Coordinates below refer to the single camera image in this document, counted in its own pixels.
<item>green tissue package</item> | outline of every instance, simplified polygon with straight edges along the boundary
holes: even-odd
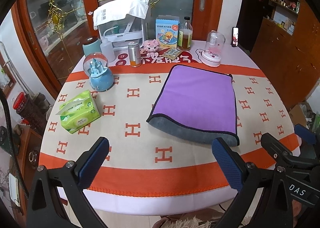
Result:
[[[62,104],[57,115],[71,134],[101,117],[89,90]]]

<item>pink toy figure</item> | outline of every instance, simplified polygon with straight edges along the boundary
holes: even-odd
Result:
[[[158,53],[156,51],[159,49],[159,42],[156,39],[146,40],[145,42],[143,42],[143,47],[148,52],[147,58],[149,58],[150,56],[158,56]]]

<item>blue gripper pad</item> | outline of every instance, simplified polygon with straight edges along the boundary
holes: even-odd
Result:
[[[99,140],[100,142],[99,144],[97,144],[97,146],[95,146],[96,144],[94,144],[89,151],[84,152],[84,153],[89,152],[90,155],[86,160],[86,162],[84,163],[83,167],[80,169],[78,174],[78,178],[79,178],[78,187],[80,189],[86,189],[91,185],[103,161],[106,159],[106,156],[109,153],[108,139],[104,137],[100,137],[98,141]]]
[[[232,158],[233,151],[222,138],[217,138],[212,142],[212,154],[216,158],[231,188],[240,192],[243,187],[242,171]]]
[[[305,142],[310,145],[315,145],[317,139],[316,134],[312,131],[308,130],[306,127],[301,124],[297,124],[294,126],[294,133],[297,134],[300,138],[302,138]]]

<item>white squeeze bottle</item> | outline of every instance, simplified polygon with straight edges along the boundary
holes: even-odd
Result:
[[[185,23],[180,24],[179,36],[178,36],[178,47],[182,51],[189,51],[191,48],[192,31],[193,28],[190,24],[190,17],[184,17]]]
[[[115,52],[113,51],[113,45],[107,38],[102,37],[102,44],[100,45],[101,52],[108,59],[108,63],[113,62],[116,59]]]

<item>purple towel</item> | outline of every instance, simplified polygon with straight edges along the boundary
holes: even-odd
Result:
[[[182,139],[238,146],[232,76],[185,65],[172,67],[147,122]]]

